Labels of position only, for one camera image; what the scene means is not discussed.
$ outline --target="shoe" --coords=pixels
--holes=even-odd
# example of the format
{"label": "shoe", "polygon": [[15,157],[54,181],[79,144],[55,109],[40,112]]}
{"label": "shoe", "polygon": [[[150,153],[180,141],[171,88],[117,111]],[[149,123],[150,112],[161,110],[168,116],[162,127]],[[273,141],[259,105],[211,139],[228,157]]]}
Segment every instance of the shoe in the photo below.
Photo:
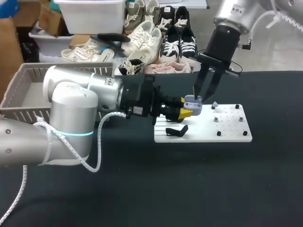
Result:
{"label": "shoe", "polygon": [[149,50],[138,50],[132,53],[125,62],[115,69],[115,76],[118,75],[135,75],[151,59]]}
{"label": "shoe", "polygon": [[180,36],[180,63],[188,62],[190,66],[194,67],[197,62],[190,59],[198,56],[198,49],[196,37],[189,27],[185,27]]}
{"label": "shoe", "polygon": [[142,23],[144,14],[144,0],[135,0],[126,4],[127,15],[124,20],[124,32],[128,35]]}
{"label": "shoe", "polygon": [[139,50],[150,50],[151,59],[147,64],[154,63],[158,58],[158,53],[161,47],[162,34],[160,29],[154,29],[151,34],[146,33],[145,42],[142,44]]}
{"label": "shoe", "polygon": [[160,8],[159,28],[164,36],[169,26],[175,24],[175,8],[166,6]]}
{"label": "shoe", "polygon": [[68,62],[101,62],[103,58],[98,55],[98,51],[93,49],[82,49],[75,47],[61,51],[61,56],[64,61]]}
{"label": "shoe", "polygon": [[122,43],[121,48],[124,49],[124,54],[126,56],[131,55],[133,52],[139,50],[145,41],[145,34],[151,33],[153,30],[153,23],[150,20],[142,22],[128,38],[131,39],[128,43]]}
{"label": "shoe", "polygon": [[96,51],[100,51],[101,48],[103,47],[103,45],[102,45],[102,43],[98,42],[97,40],[89,39],[85,44],[78,44],[78,45],[75,45],[75,47],[79,47],[81,49],[93,49]]}
{"label": "shoe", "polygon": [[179,64],[176,62],[152,64],[144,68],[145,74],[167,74],[167,73],[190,73],[191,68],[188,63]]}
{"label": "shoe", "polygon": [[150,0],[145,6],[143,21],[150,20],[156,26],[159,24],[159,16],[160,5],[158,0]]}
{"label": "shoe", "polygon": [[185,6],[180,6],[176,12],[175,26],[182,30],[185,27],[190,27],[189,11]]}
{"label": "shoe", "polygon": [[159,61],[178,62],[179,59],[179,35],[175,26],[170,26],[163,38],[161,50],[159,52]]}

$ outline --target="gray plastic piece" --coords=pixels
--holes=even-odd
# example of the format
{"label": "gray plastic piece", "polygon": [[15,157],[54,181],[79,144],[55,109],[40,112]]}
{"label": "gray plastic piece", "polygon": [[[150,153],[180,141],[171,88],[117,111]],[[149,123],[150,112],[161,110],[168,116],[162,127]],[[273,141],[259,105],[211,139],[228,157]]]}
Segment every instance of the gray plastic piece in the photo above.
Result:
{"label": "gray plastic piece", "polygon": [[198,98],[195,100],[195,96],[194,95],[188,95],[188,96],[185,96],[185,102],[188,102],[188,103],[202,103],[202,97],[201,96],[198,96]]}
{"label": "gray plastic piece", "polygon": [[202,111],[202,97],[198,96],[198,99],[195,100],[195,97],[193,95],[185,96],[185,103],[183,108],[186,110],[192,110],[193,116],[200,115]]}

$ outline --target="white pegboard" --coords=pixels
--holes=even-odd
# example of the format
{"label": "white pegboard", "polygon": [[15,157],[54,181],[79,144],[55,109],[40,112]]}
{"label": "white pegboard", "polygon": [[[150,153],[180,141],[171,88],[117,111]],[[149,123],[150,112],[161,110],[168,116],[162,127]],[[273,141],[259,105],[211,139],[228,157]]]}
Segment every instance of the white pegboard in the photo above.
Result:
{"label": "white pegboard", "polygon": [[[182,137],[167,136],[165,129],[181,130],[188,125],[188,131]],[[168,122],[161,114],[154,126],[155,142],[157,143],[195,143],[195,142],[251,142],[252,135],[243,110],[243,106],[236,104],[220,105],[214,110],[212,105],[203,105],[199,116],[191,116],[182,123]]]}

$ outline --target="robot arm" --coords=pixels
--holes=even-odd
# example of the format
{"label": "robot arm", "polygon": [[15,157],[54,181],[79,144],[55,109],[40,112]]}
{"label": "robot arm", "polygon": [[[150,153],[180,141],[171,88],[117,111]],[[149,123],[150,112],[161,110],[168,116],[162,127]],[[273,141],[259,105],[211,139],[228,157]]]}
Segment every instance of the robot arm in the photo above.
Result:
{"label": "robot arm", "polygon": [[[303,21],[303,0],[276,0],[276,2],[273,0],[223,0],[221,2],[214,18],[216,29],[205,52],[197,58],[197,61],[201,63],[201,70],[194,84],[195,98],[200,94],[209,68],[214,69],[215,72],[208,89],[202,96],[203,102],[215,93],[224,73],[239,75],[229,69],[232,57],[239,46],[240,36],[251,32],[261,5],[268,10],[272,10],[272,5],[276,5],[282,11],[288,12],[289,16],[293,15],[297,21]],[[280,15],[298,28],[298,23],[293,18],[284,14]],[[251,42],[247,46],[242,45],[242,48],[250,49]]]}
{"label": "robot arm", "polygon": [[[64,67],[52,66],[43,84],[44,97],[52,103],[49,125],[54,127],[85,161],[90,152],[96,113],[120,111],[131,115],[180,122],[193,111],[183,109],[184,99],[164,96],[153,76],[141,84]],[[15,120],[0,120],[0,166],[77,165],[69,148],[47,128]]]}

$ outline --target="black handle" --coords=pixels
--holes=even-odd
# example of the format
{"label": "black handle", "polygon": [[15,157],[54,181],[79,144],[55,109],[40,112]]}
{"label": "black handle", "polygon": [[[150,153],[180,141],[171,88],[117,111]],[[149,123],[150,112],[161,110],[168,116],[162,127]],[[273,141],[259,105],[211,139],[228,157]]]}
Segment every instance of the black handle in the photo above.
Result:
{"label": "black handle", "polygon": [[182,130],[178,131],[171,128],[166,128],[165,132],[169,136],[177,136],[177,137],[183,137],[185,133],[188,131],[188,125],[185,125]]}

